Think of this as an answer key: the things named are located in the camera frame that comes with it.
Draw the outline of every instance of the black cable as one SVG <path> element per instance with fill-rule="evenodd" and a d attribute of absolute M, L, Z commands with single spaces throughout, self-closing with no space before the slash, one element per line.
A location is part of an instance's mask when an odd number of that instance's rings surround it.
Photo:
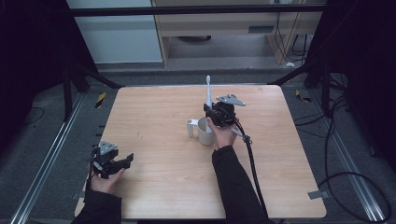
<path fill-rule="evenodd" d="M 3 8 L 0 11 L 0 15 L 6 11 L 6 0 L 2 0 L 2 3 L 3 3 Z"/>
<path fill-rule="evenodd" d="M 33 124 L 33 123 L 35 123 L 36 121 L 38 121 L 38 120 L 40 120 L 41 118 L 43 118 L 43 116 L 44 116 L 44 109 L 43 109 L 43 108 L 35 106 L 35 107 L 32 107 L 32 109 L 39 109 L 39 110 L 41 110 L 41 115 L 38 117 L 38 119 L 34 119 L 33 121 L 29 121 L 29 122 L 23 123 L 23 125 Z"/>
<path fill-rule="evenodd" d="M 301 131 L 301 132 L 303 132 L 303 133 L 308 133 L 308 134 L 311 134 L 311 135 L 313 135 L 313 136 L 315 136 L 315 137 L 319 137 L 319 138 L 326 138 L 326 136 L 321 136 L 321 135 L 318 135 L 318 134 L 315 134 L 315 133 L 311 133 L 311 132 L 309 132 L 309 131 L 306 131 L 306 130 L 304 130 L 304 129 L 297 129 L 298 131 Z"/>
<path fill-rule="evenodd" d="M 386 196 L 385 196 L 385 193 L 381 190 L 381 188 L 380 188 L 373 180 L 371 180 L 371 179 L 368 178 L 367 176 L 364 176 L 364 175 L 361 175 L 361 174 L 357 174 L 357 173 L 353 173 L 353 172 L 341 172 L 341 173 L 336 173 L 336 174 L 334 174 L 334 175 L 329 175 L 329 166 L 328 166 L 328 145 L 329 145 L 330 136 L 331 136 L 331 134 L 332 134 L 332 126 L 334 125 L 334 116 L 333 116 L 333 113 L 334 113 L 334 111 L 335 111 L 335 108 L 337 108 L 336 106 L 337 106 L 339 103 L 342 102 L 342 101 L 337 101 L 337 100 L 334 102 L 334 105 L 332 106 L 332 109 L 331 109 L 331 114 L 330 114 L 331 123 L 330 123 L 329 131 L 328 131 L 327 136 L 326 136 L 326 142 L 325 142 L 325 152 L 324 152 L 324 156 L 325 156 L 325 158 L 324 158 L 324 160 L 325 160 L 325 161 L 324 161 L 324 163 L 325 163 L 325 179 L 324 179 L 323 181 L 321 181 L 321 182 L 318 184 L 318 188 L 319 188 L 321 185 L 323 185 L 324 183 L 327 183 L 327 187 L 328 187 L 328 189 L 329 189 L 329 192 L 330 192 L 330 194 L 332 195 L 332 197 L 334 198 L 334 200 L 337 202 L 337 204 L 338 204 L 341 208 L 343 208 L 347 213 L 349 213 L 350 215 L 352 215 L 354 218 L 356 218 L 356 219 L 358 219 L 358 220 L 360 220 L 360 221 L 367 222 L 367 223 L 384 223 L 384 222 L 388 221 L 388 220 L 390 219 L 390 217 L 391 217 L 391 206 L 390 206 L 389 200 L 388 200 L 388 199 L 386 198 Z M 357 175 L 357 176 L 360 176 L 360 177 L 366 179 L 367 181 L 369 181 L 369 182 L 372 184 L 372 186 L 374 186 L 374 187 L 378 190 L 378 192 L 381 194 L 381 196 L 384 198 L 384 200 L 385 200 L 385 202 L 386 202 L 386 204 L 387 204 L 387 207 L 388 207 L 388 211 L 389 211 L 388 215 L 387 215 L 383 220 L 372 221 L 372 220 L 370 220 L 370 219 L 367 219 L 367 218 L 364 218 L 364 217 L 360 217 L 359 215 L 356 215 L 355 213 L 353 213 L 352 211 L 350 211 L 349 209 L 347 209 L 347 208 L 337 199 L 336 195 L 335 195 L 334 192 L 332 191 L 332 187 L 331 187 L 330 181 L 329 181 L 330 179 L 335 178 L 335 177 L 337 177 L 337 176 L 339 176 L 339 175 Z"/>
<path fill-rule="evenodd" d="M 303 59 L 301 60 L 301 65 L 304 64 L 305 59 L 306 59 L 306 39 L 308 38 L 308 35 L 305 35 L 305 41 L 304 41 L 304 48 L 303 48 Z"/>
<path fill-rule="evenodd" d="M 275 29 L 275 42 L 276 42 L 277 48 L 278 48 L 278 49 L 280 50 L 280 52 L 282 53 L 283 59 L 285 59 L 287 62 L 289 62 L 289 63 L 298 62 L 298 61 L 300 61 L 301 59 L 292 59 L 292 58 L 290 58 L 290 57 L 288 56 L 288 53 L 286 52 L 286 48 L 285 48 L 285 44 L 284 44 L 284 42 L 283 42 L 282 34 L 280 33 L 280 30 L 279 30 L 279 20 L 280 20 L 280 12 L 277 12 L 277 13 L 276 13 L 276 29 Z M 281 41 L 282 46 L 283 46 L 283 50 L 282 50 L 282 48 L 279 46 L 279 43 L 277 42 L 277 38 L 276 38 L 277 33 L 279 33 L 279 37 L 280 37 L 280 41 Z"/>
<path fill-rule="evenodd" d="M 257 178 L 256 166 L 254 164 L 253 151 L 251 149 L 252 141 L 250 140 L 249 136 L 245 135 L 245 131 L 242 128 L 242 125 L 239 122 L 239 120 L 237 120 L 236 118 L 233 118 L 233 121 L 234 121 L 236 127 L 239 129 L 239 131 L 243 135 L 244 142 L 247 145 L 247 154 L 248 154 L 248 157 L 250 160 L 250 168 L 251 168 L 251 173 L 253 174 L 254 185 L 256 186 L 257 195 L 259 196 L 259 201 L 260 201 L 260 204 L 262 205 L 262 211 L 264 212 L 265 216 L 268 217 L 267 208 L 265 206 L 264 198 L 262 197 L 262 190 L 260 189 L 259 179 Z"/>
<path fill-rule="evenodd" d="M 317 119 L 310 120 L 310 121 L 308 121 L 308 122 L 306 122 L 306 123 L 297 123 L 297 124 L 295 124 L 295 126 L 298 127 L 298 126 L 304 126 L 304 125 L 312 124 L 312 123 L 315 123 L 315 122 L 321 120 L 321 119 L 324 118 L 325 116 L 326 116 L 326 115 L 322 115 L 322 116 L 318 117 Z"/>

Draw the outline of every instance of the wooden table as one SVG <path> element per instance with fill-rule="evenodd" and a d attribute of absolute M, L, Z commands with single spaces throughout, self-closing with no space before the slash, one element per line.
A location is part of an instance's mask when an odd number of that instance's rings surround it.
<path fill-rule="evenodd" d="M 324 217 L 321 199 L 282 90 L 278 86 L 212 86 L 212 100 L 232 93 L 247 106 L 235 113 L 253 141 L 257 175 L 270 218 Z M 102 140 L 117 144 L 122 160 L 134 161 L 118 184 L 124 218 L 224 218 L 211 155 L 186 119 L 205 115 L 206 86 L 131 87 L 119 90 Z M 248 151 L 234 148 L 251 177 Z M 83 206 L 79 200 L 76 214 Z"/>

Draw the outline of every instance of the aluminum rail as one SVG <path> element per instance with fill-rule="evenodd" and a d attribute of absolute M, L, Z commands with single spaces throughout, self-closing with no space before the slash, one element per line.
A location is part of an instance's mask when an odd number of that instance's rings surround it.
<path fill-rule="evenodd" d="M 313 96 L 313 101 L 320 111 L 320 100 L 318 93 L 315 91 L 310 91 L 310 94 Z M 327 128 L 330 128 L 330 121 L 328 119 L 323 119 Z M 341 136 L 334 130 L 332 134 L 332 141 L 334 143 L 335 151 L 341 160 L 341 163 L 344 166 L 344 169 L 349 172 L 354 172 L 360 174 L 360 170 L 358 166 L 353 161 L 352 157 L 349 155 L 347 151 L 347 147 L 345 146 Z M 369 185 L 366 181 L 358 176 L 350 176 L 350 183 L 352 184 L 356 194 L 358 195 L 361 205 L 363 206 L 364 211 L 367 214 L 367 217 L 372 221 L 380 221 L 385 218 L 378 202 L 375 199 L 374 194 L 371 192 Z"/>
<path fill-rule="evenodd" d="M 225 5 L 192 7 L 113 7 L 113 8 L 71 8 L 68 10 L 46 9 L 46 13 L 68 14 L 73 17 L 215 14 L 215 13 L 263 13 L 263 12 L 315 12 L 341 6 L 326 4 L 290 5 Z"/>
<path fill-rule="evenodd" d="M 48 175 L 50 174 L 52 166 L 55 163 L 56 158 L 58 157 L 58 154 L 62 149 L 62 146 L 64 145 L 66 136 L 68 135 L 77 117 L 78 111 L 81 109 L 81 104 L 83 102 L 83 99 L 84 99 L 84 94 L 80 93 L 78 95 L 77 100 L 75 101 L 74 110 L 70 119 L 63 123 L 60 131 L 55 137 L 55 140 L 53 141 L 52 146 L 49 149 L 49 153 L 47 154 L 47 157 L 44 159 L 40 169 L 37 172 L 37 175 L 35 176 L 35 180 L 33 181 L 32 185 L 25 194 L 17 211 L 14 213 L 13 217 L 11 218 L 10 221 L 11 224 L 23 224 L 26 222 L 27 218 L 29 217 L 31 210 L 35 205 L 35 201 L 39 193 L 41 192 L 47 180 Z"/>

